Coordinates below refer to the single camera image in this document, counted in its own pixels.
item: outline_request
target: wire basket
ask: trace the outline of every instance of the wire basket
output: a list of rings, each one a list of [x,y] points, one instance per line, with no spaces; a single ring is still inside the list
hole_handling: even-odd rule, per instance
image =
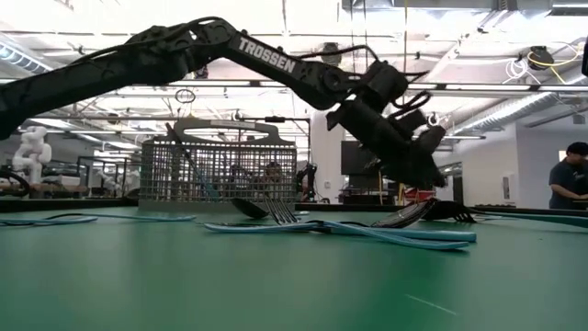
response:
[[[188,131],[262,132],[248,141],[212,141]],[[293,208],[296,201],[296,144],[282,140],[277,127],[230,120],[179,120],[175,132],[196,165],[190,166],[173,139],[142,144],[139,206],[158,211],[231,211],[231,198],[262,204],[264,195]]]

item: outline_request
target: desk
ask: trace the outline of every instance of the desk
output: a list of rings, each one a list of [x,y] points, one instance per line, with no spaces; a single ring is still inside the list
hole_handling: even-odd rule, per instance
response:
[[[322,234],[213,234],[194,223],[0,228],[0,329],[585,330],[588,231],[508,219],[413,227],[475,231],[479,242],[460,254]]]

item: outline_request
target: white pillar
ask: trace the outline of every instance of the white pillar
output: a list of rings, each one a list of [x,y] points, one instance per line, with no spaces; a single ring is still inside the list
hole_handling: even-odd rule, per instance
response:
[[[317,193],[323,198],[329,198],[331,203],[337,203],[344,184],[341,175],[341,141],[345,138],[345,129],[337,125],[327,131],[327,112],[313,110],[311,113],[311,160],[319,167],[315,178]]]

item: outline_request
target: ceiling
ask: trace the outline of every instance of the ceiling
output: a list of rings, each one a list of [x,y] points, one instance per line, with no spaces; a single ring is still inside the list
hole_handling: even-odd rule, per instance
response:
[[[420,83],[559,84],[554,71],[559,74],[578,71],[585,39],[585,29],[578,27],[587,26],[588,18],[550,15],[553,14],[550,10],[554,10],[548,6],[550,1],[518,1],[517,4],[510,0],[449,0],[443,8],[435,0],[409,3],[413,7],[405,10],[401,7],[403,2],[396,4],[391,0],[216,0],[214,6],[209,2],[185,0],[21,0],[12,2],[0,13],[0,45],[51,69],[74,61],[81,56],[80,50],[91,52],[124,43],[134,33],[153,25],[171,26],[199,17],[218,16],[237,29],[247,29],[254,38],[282,46],[294,55],[319,51],[325,42],[336,42],[340,48],[366,43],[381,60],[402,71],[431,71]],[[499,8],[524,10],[496,10]],[[526,57],[531,46],[548,48],[555,59],[554,70],[528,70],[525,60],[517,61],[519,55]],[[362,51],[356,51],[345,55],[340,67],[362,73],[370,61]],[[209,81],[265,79],[228,60],[211,63],[208,69]],[[19,68],[6,59],[0,61],[0,75],[4,78],[31,74],[34,73],[30,68]],[[68,120],[68,125],[77,130],[162,131],[165,122],[178,116],[230,119],[238,110],[244,117],[307,118],[313,111],[281,86],[189,87],[196,100],[188,104],[175,99],[178,89],[127,87],[42,117],[73,114],[77,119],[85,118]],[[504,96],[487,93],[443,94],[433,97],[423,110],[451,114],[451,119],[463,120],[501,101]],[[121,120],[112,125],[96,119],[108,113],[118,113],[123,118],[140,116],[142,120]],[[147,117],[167,119],[145,120]],[[286,122],[277,126],[285,139],[296,141],[304,149],[308,147],[306,125]],[[205,132],[206,135],[217,133]],[[104,139],[99,133],[86,136]],[[117,136],[135,144],[149,137]]]

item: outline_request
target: computer screen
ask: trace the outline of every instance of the computer screen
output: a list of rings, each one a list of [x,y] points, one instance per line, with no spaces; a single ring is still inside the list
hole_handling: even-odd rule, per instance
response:
[[[341,175],[376,175],[376,170],[366,170],[374,154],[359,148],[359,142],[341,142]]]

